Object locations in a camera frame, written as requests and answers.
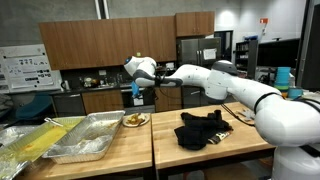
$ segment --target foil tray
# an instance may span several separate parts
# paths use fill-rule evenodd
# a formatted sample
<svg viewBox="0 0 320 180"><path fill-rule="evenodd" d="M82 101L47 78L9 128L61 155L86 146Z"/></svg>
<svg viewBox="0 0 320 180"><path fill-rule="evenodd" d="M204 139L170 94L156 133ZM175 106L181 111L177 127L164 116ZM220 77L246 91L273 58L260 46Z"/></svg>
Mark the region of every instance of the foil tray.
<svg viewBox="0 0 320 180"><path fill-rule="evenodd" d="M77 116L77 117L64 117L64 118L53 118L53 120L63 124L67 128L76 127L77 124L80 124L81 121L85 119L85 116ZM32 160L19 161L17 160L17 156L21 156L21 149L35 141L37 138L46 134L48 130L55 127L56 125L45 122L42 125L36 127L29 134L21 137L20 139L13 141L8 144L4 148L0 149L0 162L2 164L7 164L10 171L6 171L5 169L0 169L0 179L12 179L22 170L33 170L38 168L39 164L41 164L41 155L47 151L47 149L42 149L41 151L37 151L39 154L38 157Z"/></svg>
<svg viewBox="0 0 320 180"><path fill-rule="evenodd" d="M26 134L29 134L38 126L12 126L0 131L0 144L7 146L8 144L20 139Z"/></svg>
<svg viewBox="0 0 320 180"><path fill-rule="evenodd" d="M58 164L95 161L107 152L125 111L92 113L45 152Z"/></svg>

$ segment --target lower cabinet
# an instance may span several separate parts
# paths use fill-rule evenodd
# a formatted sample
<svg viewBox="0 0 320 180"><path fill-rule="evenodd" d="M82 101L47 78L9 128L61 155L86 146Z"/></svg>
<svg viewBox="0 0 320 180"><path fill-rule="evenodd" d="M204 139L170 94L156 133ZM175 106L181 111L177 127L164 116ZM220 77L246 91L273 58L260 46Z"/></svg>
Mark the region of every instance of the lower cabinet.
<svg viewBox="0 0 320 180"><path fill-rule="evenodd" d="M181 88L156 88L156 112L172 111L182 108Z"/></svg>
<svg viewBox="0 0 320 180"><path fill-rule="evenodd" d="M124 109L120 90L83 93L82 99L86 114Z"/></svg>

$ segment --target wooden table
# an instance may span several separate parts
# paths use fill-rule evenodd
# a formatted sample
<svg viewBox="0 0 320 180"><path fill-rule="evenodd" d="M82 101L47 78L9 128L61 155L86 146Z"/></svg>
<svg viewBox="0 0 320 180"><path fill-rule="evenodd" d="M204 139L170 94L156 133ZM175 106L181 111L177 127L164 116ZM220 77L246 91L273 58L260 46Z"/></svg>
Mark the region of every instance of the wooden table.
<svg viewBox="0 0 320 180"><path fill-rule="evenodd" d="M154 175L152 165L151 122L129 128L120 125L106 155L97 161L56 164L49 159L39 169L24 172L17 179L76 179L128 172L150 179Z"/></svg>
<svg viewBox="0 0 320 180"><path fill-rule="evenodd" d="M226 104L233 112L246 108L239 102ZM222 111L223 120L233 128L233 133L219 144L207 144L201 150L191 151L178 145L174 129L183 126L180 114L188 112L207 116L216 109ZM221 106L205 106L152 114L152 135L155 167L160 179L169 175L206 169L273 155L274 147L265 142L254 127L247 126L226 112Z"/></svg>

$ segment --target stainless steel refrigerator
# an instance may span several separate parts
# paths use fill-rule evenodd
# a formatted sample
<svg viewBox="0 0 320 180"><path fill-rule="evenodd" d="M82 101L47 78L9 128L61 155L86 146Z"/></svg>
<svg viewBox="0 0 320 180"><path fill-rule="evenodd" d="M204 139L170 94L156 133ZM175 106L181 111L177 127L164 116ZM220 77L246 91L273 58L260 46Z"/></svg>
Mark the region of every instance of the stainless steel refrigerator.
<svg viewBox="0 0 320 180"><path fill-rule="evenodd" d="M221 39L178 39L178 66L193 64L210 69L212 64L221 59ZM182 87L183 108L208 105L204 90L200 87Z"/></svg>

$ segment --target food on plate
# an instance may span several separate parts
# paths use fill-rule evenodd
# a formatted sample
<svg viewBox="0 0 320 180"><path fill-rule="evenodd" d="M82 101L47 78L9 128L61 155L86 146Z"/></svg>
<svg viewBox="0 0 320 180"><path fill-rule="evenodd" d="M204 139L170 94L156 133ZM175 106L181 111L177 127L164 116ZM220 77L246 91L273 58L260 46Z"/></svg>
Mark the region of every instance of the food on plate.
<svg viewBox="0 0 320 180"><path fill-rule="evenodd" d="M138 125L144 120L145 120L145 116L143 114L135 113L135 114L132 114L130 117L128 117L127 124Z"/></svg>

